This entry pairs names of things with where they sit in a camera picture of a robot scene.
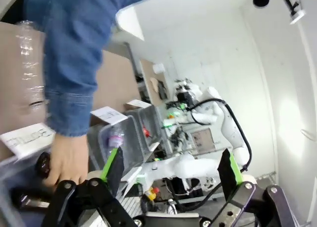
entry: brown panel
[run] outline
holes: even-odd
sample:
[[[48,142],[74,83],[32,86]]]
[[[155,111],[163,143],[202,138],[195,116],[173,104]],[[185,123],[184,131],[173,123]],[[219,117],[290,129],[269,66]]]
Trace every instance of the brown panel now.
[[[0,134],[43,122],[44,105],[36,110],[28,108],[29,100],[24,96],[22,84],[22,59],[19,40],[19,27],[0,22]],[[33,32],[34,53],[39,62],[36,67],[38,76],[34,85],[42,86],[42,43],[43,34]],[[123,104],[140,99],[130,61],[119,55],[104,52],[104,62],[97,73],[99,88],[94,95],[94,109],[110,106],[124,111]],[[12,156],[0,142],[0,161]]]
[[[153,77],[159,81],[162,81],[164,83],[164,86],[167,88],[164,73],[155,74],[153,71],[153,63],[145,59],[141,59],[141,65],[143,68],[144,79],[146,83],[148,84],[148,88],[149,88],[148,92],[150,93],[150,96],[151,96],[151,103],[154,106],[159,106],[163,103],[163,101],[159,98],[159,94],[154,91],[150,78]]]

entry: person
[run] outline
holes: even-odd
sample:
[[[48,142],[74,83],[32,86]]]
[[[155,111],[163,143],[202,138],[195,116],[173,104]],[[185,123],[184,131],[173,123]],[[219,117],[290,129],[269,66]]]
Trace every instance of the person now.
[[[116,13],[142,0],[17,0],[4,20],[34,22],[45,32],[44,80],[47,125],[55,132],[51,172],[45,180],[82,183],[88,172],[89,129],[96,71],[111,35]]]

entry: red object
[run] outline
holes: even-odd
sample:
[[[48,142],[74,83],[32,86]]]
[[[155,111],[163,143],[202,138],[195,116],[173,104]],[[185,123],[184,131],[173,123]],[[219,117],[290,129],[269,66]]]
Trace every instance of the red object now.
[[[150,132],[147,130],[147,129],[145,129],[145,127],[143,126],[143,133],[144,133],[144,135],[145,135],[145,137],[150,137]]]
[[[154,187],[153,190],[152,190],[153,193],[157,194],[160,192],[159,188],[158,187]]]

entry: sleeve cuff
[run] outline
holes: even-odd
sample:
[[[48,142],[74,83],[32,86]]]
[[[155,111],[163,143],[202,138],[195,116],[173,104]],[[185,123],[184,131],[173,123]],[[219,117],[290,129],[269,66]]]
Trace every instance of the sleeve cuff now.
[[[46,125],[56,133],[74,137],[87,134],[92,96],[45,92],[48,101]]]

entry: human hand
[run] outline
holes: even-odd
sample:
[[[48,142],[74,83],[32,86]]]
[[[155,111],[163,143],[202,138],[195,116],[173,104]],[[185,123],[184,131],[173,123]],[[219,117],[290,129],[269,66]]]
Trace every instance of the human hand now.
[[[76,184],[85,181],[88,172],[87,136],[66,137],[56,134],[52,143],[50,174],[44,180],[49,187],[57,181],[72,180]]]

